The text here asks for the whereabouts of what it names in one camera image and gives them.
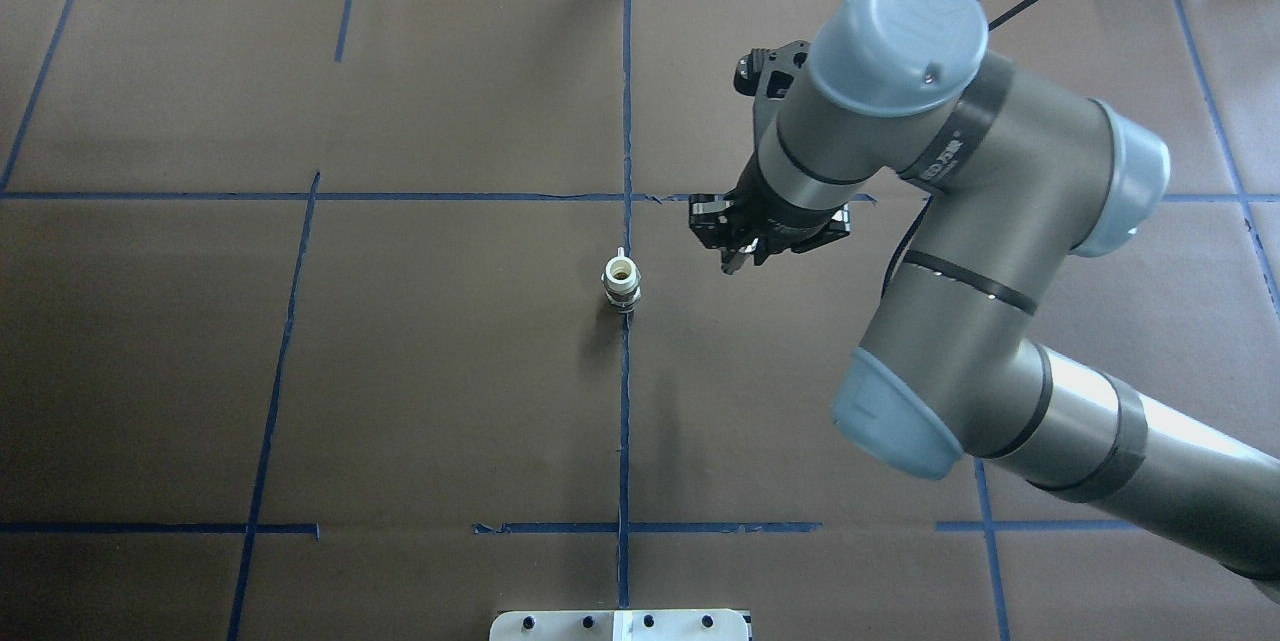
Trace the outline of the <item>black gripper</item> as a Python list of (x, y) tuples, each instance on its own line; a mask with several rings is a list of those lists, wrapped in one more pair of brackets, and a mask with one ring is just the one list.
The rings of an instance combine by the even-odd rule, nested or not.
[(691, 194), (687, 203), (690, 232), (704, 248), (717, 249), (719, 264), (726, 248), (750, 252), (749, 261), (763, 266), (772, 255), (803, 255), (851, 232), (849, 203), (827, 211), (796, 207), (772, 189), (756, 159), (728, 193)]

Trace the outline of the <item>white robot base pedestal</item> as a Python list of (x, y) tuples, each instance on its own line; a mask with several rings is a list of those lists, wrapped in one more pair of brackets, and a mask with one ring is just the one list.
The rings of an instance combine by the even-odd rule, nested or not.
[(753, 640), (748, 612), (731, 608), (517, 610), (492, 622), (489, 640)]

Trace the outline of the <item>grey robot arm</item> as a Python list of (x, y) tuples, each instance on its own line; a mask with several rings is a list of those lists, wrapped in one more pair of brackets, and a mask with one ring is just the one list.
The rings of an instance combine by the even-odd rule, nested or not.
[(1098, 99), (988, 47), (979, 0), (841, 0), (810, 41), (759, 49), (754, 145), (689, 226), (727, 275), (850, 234), (878, 171), (929, 196), (832, 406), (895, 470), (988, 459), (1207, 557), (1277, 599), (1277, 459), (1027, 336), (1071, 255), (1132, 239), (1170, 154)]

